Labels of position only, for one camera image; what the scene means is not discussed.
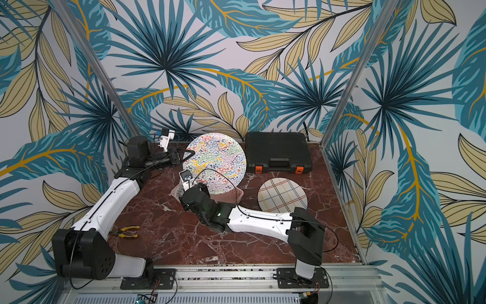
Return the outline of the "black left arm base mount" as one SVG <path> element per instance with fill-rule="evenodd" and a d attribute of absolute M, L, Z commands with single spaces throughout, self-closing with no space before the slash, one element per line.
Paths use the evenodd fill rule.
<path fill-rule="evenodd" d="M 121 290 L 171 290 L 176 269 L 154 269 L 147 276 L 123 278 Z"/>

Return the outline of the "white plate with colourful squiggles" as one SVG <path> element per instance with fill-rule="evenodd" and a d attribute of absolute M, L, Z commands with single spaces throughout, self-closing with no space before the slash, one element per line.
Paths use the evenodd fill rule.
<path fill-rule="evenodd" d="M 246 154 L 230 136 L 215 132 L 203 134 L 191 141 L 187 149 L 196 154 L 182 168 L 190 170 L 196 179 L 194 183 L 205 184 L 211 195 L 227 193 L 243 180 Z"/>

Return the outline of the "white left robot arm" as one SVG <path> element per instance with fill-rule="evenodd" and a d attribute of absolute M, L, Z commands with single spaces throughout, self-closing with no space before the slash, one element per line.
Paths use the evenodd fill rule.
<path fill-rule="evenodd" d="M 108 244 L 108 237 L 119 215 L 149 181 L 152 171 L 175 167 L 194 156 L 192 150 L 169 148 L 170 140 L 169 136 L 162 136 L 159 148 L 144 136 L 127 140 L 127 155 L 105 194 L 71 228 L 54 233 L 57 275 L 88 280 L 136 279 L 149 284 L 155 281 L 150 259 L 116 254 Z"/>

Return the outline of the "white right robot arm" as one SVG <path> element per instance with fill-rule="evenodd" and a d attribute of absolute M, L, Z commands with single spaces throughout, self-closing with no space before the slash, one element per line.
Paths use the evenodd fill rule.
<path fill-rule="evenodd" d="M 269 213 L 216 202 L 204 184 L 185 190 L 179 200 L 185 211 L 219 233 L 254 233 L 287 243 L 296 257 L 297 277 L 311 280 L 322 263 L 325 227 L 303 208 Z"/>

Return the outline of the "white plate with coloured stripes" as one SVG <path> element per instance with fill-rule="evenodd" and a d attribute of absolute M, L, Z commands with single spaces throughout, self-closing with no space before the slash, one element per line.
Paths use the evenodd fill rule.
<path fill-rule="evenodd" d="M 304 189 L 286 178 L 273 178 L 263 183 L 258 191 L 258 204 L 262 211 L 272 213 L 293 212 L 295 208 L 308 208 Z"/>

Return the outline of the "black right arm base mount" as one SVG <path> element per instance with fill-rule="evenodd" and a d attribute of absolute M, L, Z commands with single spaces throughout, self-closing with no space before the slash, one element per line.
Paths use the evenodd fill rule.
<path fill-rule="evenodd" d="M 296 274 L 294 268 L 278 268 L 276 273 L 272 275 L 274 280 L 277 280 L 279 289 L 323 289 L 329 288 L 329 277 L 322 267 L 317 267 L 314 270 L 313 277 L 306 279 Z"/>

